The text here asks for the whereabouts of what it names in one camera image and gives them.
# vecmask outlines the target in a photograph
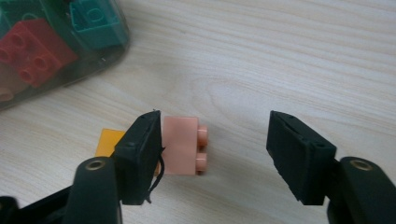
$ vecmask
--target black wire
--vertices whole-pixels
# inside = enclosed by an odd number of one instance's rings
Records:
[[[160,183],[161,179],[163,178],[163,173],[165,171],[165,164],[163,162],[163,156],[161,154],[160,154],[159,161],[160,161],[160,165],[161,165],[161,171],[157,175],[157,178],[155,179],[154,183],[152,184],[152,186],[148,190],[148,196],[146,198],[146,201],[148,201],[148,203],[151,203],[151,199],[150,199],[149,195],[158,186],[158,184]]]

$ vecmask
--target green lego brick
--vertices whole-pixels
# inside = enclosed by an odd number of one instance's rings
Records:
[[[8,27],[12,27],[18,21],[46,18],[37,0],[0,0],[0,10],[4,13]]]
[[[9,31],[10,28],[11,27],[9,27],[6,21],[3,10],[0,9],[0,38],[3,38],[3,36]]]
[[[67,45],[76,52],[89,50],[88,44],[74,31],[67,17],[69,7],[63,0],[40,0],[50,26],[60,35]]]
[[[113,1],[77,0],[70,3],[72,24],[91,48],[124,45],[128,34]]]

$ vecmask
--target red lego brick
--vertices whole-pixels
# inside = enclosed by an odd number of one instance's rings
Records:
[[[78,58],[44,19],[19,21],[0,40],[0,62],[38,87]]]

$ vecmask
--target pink lego brick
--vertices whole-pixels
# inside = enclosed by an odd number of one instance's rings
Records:
[[[206,170],[207,128],[198,118],[165,117],[163,160],[165,173],[196,175]]]

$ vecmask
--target lego stud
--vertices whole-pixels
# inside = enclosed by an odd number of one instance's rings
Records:
[[[207,146],[207,126],[198,125],[198,147]]]
[[[36,57],[33,61],[34,65],[36,68],[38,68],[41,71],[49,71],[50,70],[50,55],[45,54],[41,55],[39,57]]]
[[[100,8],[93,8],[87,12],[88,18],[91,22],[101,21],[105,18],[102,10]]]
[[[196,171],[203,172],[206,171],[206,153],[200,152],[197,153],[197,158],[196,158]]]
[[[40,18],[40,16],[37,16],[36,14],[32,13],[32,12],[28,12],[22,15],[21,20],[22,21],[28,21],[28,20],[34,20],[34,19],[38,19]]]
[[[14,93],[9,88],[0,87],[0,102],[9,101],[14,98]]]
[[[14,61],[14,54],[12,50],[8,50],[9,47],[0,48],[0,62],[2,63],[12,63]]]
[[[22,79],[22,81],[29,83],[29,84],[35,83],[35,81],[38,78],[37,74],[31,67],[27,67],[27,68],[21,70],[19,75],[20,75],[20,78]]]
[[[29,46],[29,41],[24,33],[16,33],[11,36],[11,43],[17,49],[26,49]]]

